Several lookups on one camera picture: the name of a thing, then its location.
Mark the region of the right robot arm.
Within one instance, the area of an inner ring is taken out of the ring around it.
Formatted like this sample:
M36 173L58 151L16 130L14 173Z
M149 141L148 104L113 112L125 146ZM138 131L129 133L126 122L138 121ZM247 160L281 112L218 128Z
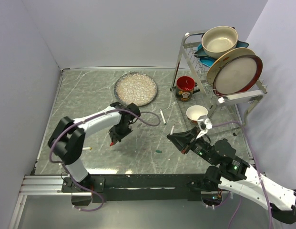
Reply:
M210 166L203 177L189 186L201 191L225 189L249 199L271 211L276 220L296 222L296 189L285 188L270 180L236 155L227 139L210 144L198 127L167 135L168 140L182 153L194 152Z

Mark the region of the white pen red tip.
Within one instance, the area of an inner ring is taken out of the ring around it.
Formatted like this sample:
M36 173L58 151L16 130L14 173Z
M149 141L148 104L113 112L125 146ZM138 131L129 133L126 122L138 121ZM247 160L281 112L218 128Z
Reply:
M170 131L170 135L172 135L174 133L174 128L175 128L175 125L172 126L171 131Z

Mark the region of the white pen green tip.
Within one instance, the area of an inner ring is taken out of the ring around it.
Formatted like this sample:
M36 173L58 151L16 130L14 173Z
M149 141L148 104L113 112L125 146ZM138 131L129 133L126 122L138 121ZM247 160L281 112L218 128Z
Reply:
M164 125L167 125L167 122L166 122L166 119L165 119L165 117L164 117L164 114L163 114L162 109L160 109L160 115L161 115L161 117L162 117L163 124L164 124Z

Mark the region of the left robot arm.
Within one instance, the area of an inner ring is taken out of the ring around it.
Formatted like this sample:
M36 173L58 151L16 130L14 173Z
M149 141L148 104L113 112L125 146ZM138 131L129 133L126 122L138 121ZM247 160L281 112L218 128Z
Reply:
M73 186L78 191L93 189L91 175L80 159L85 138L110 127L110 145L113 146L132 132L129 125L140 115L139 107L134 103L125 107L115 102L92 115L73 120L66 116L59 121L48 146L74 178Z

